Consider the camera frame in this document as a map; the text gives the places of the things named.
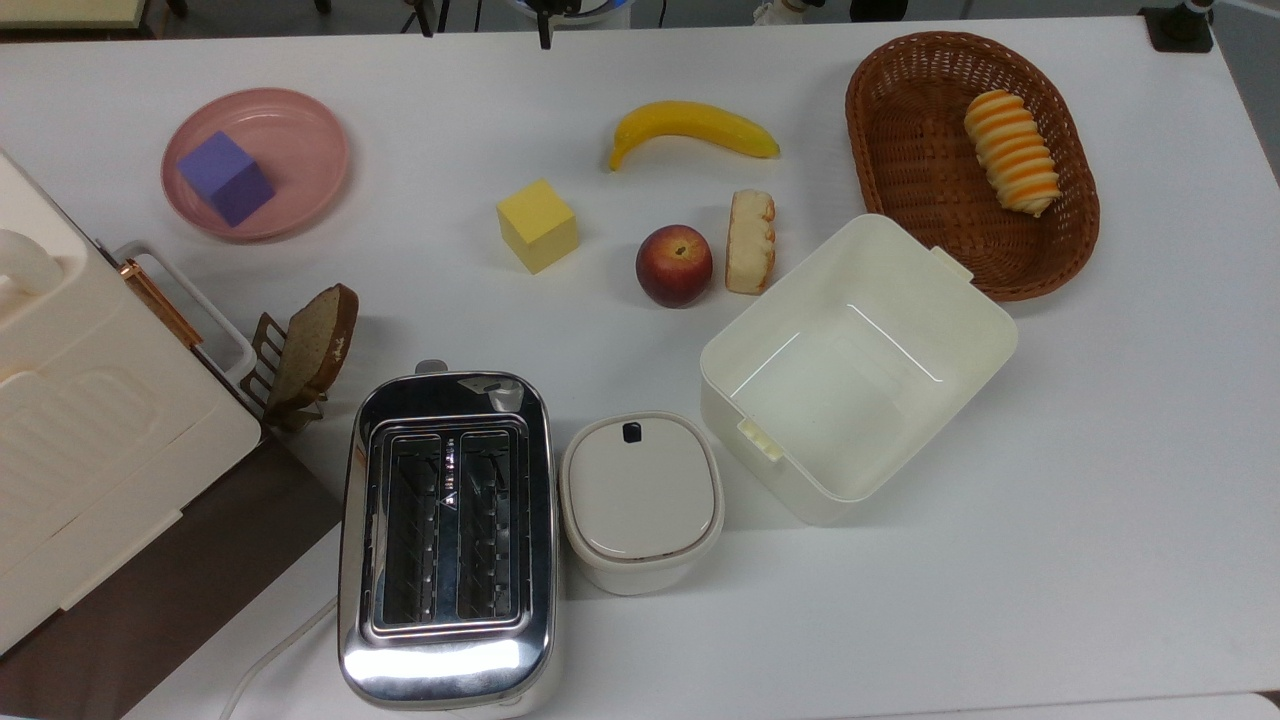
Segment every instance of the brown basket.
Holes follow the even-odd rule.
[[[1000,206],[965,133],[969,102],[995,88],[1023,97],[1060,176],[1062,197],[1039,218]],[[1093,252],[1098,193],[1071,114],[1004,45],[966,32],[899,37],[858,67],[845,114],[867,210],[942,246],[992,300],[1052,292]]]

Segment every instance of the purple foam block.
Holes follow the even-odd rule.
[[[178,172],[233,228],[275,196],[257,163],[221,131],[178,160]]]

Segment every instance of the yellow cube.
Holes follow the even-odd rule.
[[[511,251],[534,274],[577,247],[577,218],[545,179],[499,202],[498,224]]]

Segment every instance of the table surface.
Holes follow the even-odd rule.
[[[836,717],[1280,685],[1280,191],[1216,50],[1156,54],[1137,18],[564,32],[550,53],[527,33],[0,46],[0,146],[108,246],[160,245],[243,331],[334,282],[360,293],[328,418],[292,441],[337,491],[356,406],[425,357],[529,379],[559,450],[605,415],[696,419],[699,351],[753,300],[657,307],[634,279],[637,243],[669,223],[723,237],[731,193],[756,187],[778,206],[777,270],[795,266],[864,211],[850,76],[925,28],[998,40],[1057,85],[1101,197],[1092,260],[1006,306],[1010,363],[840,527],[804,527],[717,445],[726,529],[694,575],[616,598],[571,574],[547,716]],[[319,224],[237,245],[180,220],[159,167],[187,115],[251,86],[328,104],[352,165]],[[781,159],[668,138],[605,172],[617,119],[666,97],[751,117]],[[531,277],[494,202],[539,177],[577,211],[582,245]],[[308,587],[308,606],[332,591]],[[308,670],[332,666],[333,643],[305,650],[260,691],[275,716],[337,716],[338,675]],[[218,697],[242,671],[206,667]]]
[[[338,583],[338,529],[330,532],[248,607],[218,632],[182,667],[140,702],[124,720],[216,717],[246,669],[302,625]],[[253,679],[232,717],[404,717],[366,705],[347,689],[332,653],[330,612]],[[564,692],[572,692],[571,680]],[[556,706],[529,717],[561,717]],[[614,717],[616,711],[599,717]],[[728,717],[710,712],[709,717]],[[1149,698],[893,715],[895,720],[1280,720],[1280,710],[1257,694]]]

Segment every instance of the toy banana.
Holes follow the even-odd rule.
[[[663,100],[641,105],[622,118],[613,132],[609,169],[617,170],[627,152],[641,142],[663,135],[696,137],[753,158],[778,155],[778,143],[769,131],[741,115],[705,102]]]
[[[983,92],[969,104],[964,128],[1001,208],[1038,218],[1062,196],[1053,159],[1021,97],[1004,90]]]

